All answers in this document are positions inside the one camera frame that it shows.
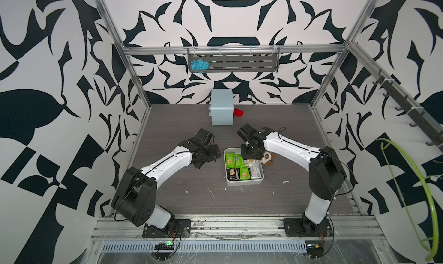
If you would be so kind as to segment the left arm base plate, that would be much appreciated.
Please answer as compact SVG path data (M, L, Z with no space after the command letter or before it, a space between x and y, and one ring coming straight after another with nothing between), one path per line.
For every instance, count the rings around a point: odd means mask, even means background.
M191 219L173 219L164 228L157 228L151 224L145 224L142 237L144 239L172 238L190 236Z

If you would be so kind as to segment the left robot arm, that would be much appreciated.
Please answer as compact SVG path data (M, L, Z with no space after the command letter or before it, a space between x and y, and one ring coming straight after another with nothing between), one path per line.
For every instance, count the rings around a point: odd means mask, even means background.
M161 231L174 226L175 216L156 204L159 187L180 169L189 165L201 168L221 158L213 133L200 129L194 137L181 141L158 161L137 169L128 168L116 190L111 207L134 226L150 225Z

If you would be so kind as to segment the white storage box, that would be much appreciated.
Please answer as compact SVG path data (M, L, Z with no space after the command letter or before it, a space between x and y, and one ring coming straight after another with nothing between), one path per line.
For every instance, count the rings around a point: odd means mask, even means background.
M258 160L244 159L240 148L225 149L223 160L228 186L257 185L265 178L262 164Z

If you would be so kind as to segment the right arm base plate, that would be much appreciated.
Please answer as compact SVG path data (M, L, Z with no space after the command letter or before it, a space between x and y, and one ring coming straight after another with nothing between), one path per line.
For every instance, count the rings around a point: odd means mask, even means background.
M287 237L332 237L332 225L328 218L315 224L304 216L283 219L283 229Z

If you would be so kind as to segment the clear snack packet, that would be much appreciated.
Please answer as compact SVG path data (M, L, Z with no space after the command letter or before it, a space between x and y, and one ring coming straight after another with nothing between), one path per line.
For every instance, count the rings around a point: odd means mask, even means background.
M255 166L255 165L250 166L249 167L249 172L250 172L251 180L262 179L263 178L259 166Z

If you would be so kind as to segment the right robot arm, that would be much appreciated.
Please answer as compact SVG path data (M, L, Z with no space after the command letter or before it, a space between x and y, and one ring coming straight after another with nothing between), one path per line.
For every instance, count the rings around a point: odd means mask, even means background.
M302 215L302 222L309 226L320 225L347 179L335 150L328 146L320 149L304 145L285 137L279 131L267 127L255 129L249 124L242 126L237 134L245 141L241 145L244 159L262 159L265 152L269 152L283 156L307 170L311 197Z

